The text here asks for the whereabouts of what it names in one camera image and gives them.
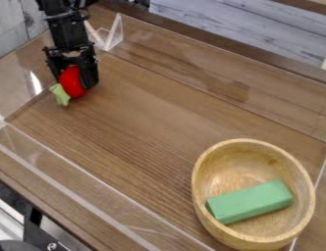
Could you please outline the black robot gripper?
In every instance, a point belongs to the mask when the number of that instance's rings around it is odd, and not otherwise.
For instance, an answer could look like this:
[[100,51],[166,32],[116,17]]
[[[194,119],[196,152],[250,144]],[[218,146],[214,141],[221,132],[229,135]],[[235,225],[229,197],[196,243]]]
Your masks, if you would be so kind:
[[80,73],[83,85],[91,89],[99,84],[99,61],[96,58],[95,44],[89,40],[85,21],[91,16],[81,13],[67,13],[48,17],[46,21],[53,37],[54,46],[44,49],[46,65],[49,66],[56,79],[60,79],[67,65],[64,53],[88,49],[88,58],[81,61]]

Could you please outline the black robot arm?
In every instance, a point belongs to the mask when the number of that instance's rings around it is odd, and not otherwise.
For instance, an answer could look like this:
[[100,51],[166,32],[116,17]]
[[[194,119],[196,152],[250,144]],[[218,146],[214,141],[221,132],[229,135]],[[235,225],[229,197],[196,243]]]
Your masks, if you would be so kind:
[[99,59],[95,43],[89,39],[85,21],[89,6],[99,0],[36,0],[45,12],[53,46],[42,49],[46,64],[56,79],[72,66],[80,68],[80,83],[85,89],[99,84]]

